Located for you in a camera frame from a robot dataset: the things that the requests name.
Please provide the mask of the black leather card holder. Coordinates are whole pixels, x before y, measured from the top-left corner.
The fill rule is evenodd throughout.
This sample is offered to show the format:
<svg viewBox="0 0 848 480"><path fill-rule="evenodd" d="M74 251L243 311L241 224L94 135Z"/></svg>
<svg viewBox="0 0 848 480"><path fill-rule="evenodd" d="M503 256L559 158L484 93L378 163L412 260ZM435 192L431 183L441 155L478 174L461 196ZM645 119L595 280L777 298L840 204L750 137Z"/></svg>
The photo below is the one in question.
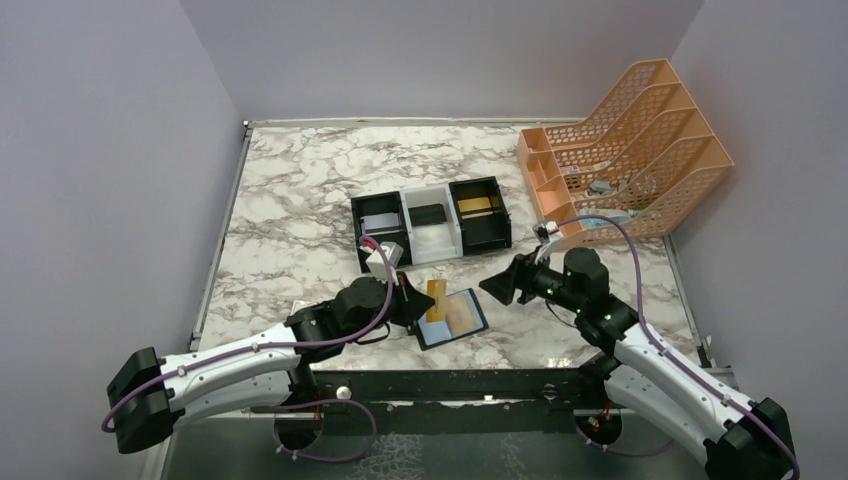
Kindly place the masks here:
<svg viewBox="0 0 848 480"><path fill-rule="evenodd" d="M489 323L472 288L447 295L445 319L428 321L427 314L416 323L415 336L422 351L469 337L489 328Z"/></svg>

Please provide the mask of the black white three-compartment tray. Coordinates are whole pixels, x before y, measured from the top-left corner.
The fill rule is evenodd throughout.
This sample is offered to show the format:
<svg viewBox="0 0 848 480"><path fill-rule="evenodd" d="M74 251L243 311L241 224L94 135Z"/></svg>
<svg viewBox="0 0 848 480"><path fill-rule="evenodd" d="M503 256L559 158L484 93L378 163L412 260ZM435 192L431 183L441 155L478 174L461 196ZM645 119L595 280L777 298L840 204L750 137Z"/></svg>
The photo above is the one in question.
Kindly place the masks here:
<svg viewBox="0 0 848 480"><path fill-rule="evenodd" d="M400 267L512 246L512 222L494 176L354 197L354 239L399 248Z"/></svg>

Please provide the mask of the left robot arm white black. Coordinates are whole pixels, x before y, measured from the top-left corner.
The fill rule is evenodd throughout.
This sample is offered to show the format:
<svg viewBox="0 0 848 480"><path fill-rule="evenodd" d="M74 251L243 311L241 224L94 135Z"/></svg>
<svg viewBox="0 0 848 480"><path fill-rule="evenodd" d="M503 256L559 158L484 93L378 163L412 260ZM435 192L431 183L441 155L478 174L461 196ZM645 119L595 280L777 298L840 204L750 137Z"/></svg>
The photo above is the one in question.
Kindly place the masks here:
<svg viewBox="0 0 848 480"><path fill-rule="evenodd" d="M324 396L312 365L376 328L414 325L435 303L402 272L392 284L366 276L239 341L167 356L140 349L107 386L110 410L101 428L114 434L120 453L129 454L209 416L255 407L309 408Z"/></svg>

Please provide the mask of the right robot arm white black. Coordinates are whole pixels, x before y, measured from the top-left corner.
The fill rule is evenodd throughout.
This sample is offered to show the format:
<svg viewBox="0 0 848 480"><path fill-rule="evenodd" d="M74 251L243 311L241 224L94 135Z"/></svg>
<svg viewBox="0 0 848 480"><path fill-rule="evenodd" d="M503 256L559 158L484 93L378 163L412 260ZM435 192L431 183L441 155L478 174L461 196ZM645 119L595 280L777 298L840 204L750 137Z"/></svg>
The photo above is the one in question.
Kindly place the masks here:
<svg viewBox="0 0 848 480"><path fill-rule="evenodd" d="M504 305L540 298L575 313L581 336L602 351L603 389L669 435L710 479L796 479L786 411L754 401L681 355L610 291L609 271L589 248L569 250L562 271L539 253L517 255L480 288Z"/></svg>

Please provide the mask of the gold VIP card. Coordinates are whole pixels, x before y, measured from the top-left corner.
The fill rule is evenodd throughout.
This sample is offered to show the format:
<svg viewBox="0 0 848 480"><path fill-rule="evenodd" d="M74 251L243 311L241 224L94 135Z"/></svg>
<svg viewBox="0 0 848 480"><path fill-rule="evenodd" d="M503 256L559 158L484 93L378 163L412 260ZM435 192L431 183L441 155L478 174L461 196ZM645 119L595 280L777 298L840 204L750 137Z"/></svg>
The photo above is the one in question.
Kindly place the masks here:
<svg viewBox="0 0 848 480"><path fill-rule="evenodd" d="M457 206L461 218L485 216L492 212L492 203L489 197L462 199L457 202Z"/></svg>
<svg viewBox="0 0 848 480"><path fill-rule="evenodd" d="M432 279L427 282L427 295L434 300L434 305L426 312L427 323L437 323L446 320L448 311L447 281Z"/></svg>
<svg viewBox="0 0 848 480"><path fill-rule="evenodd" d="M465 295L452 295L447 301L446 322L452 335L458 336L477 328L473 305L469 304Z"/></svg>

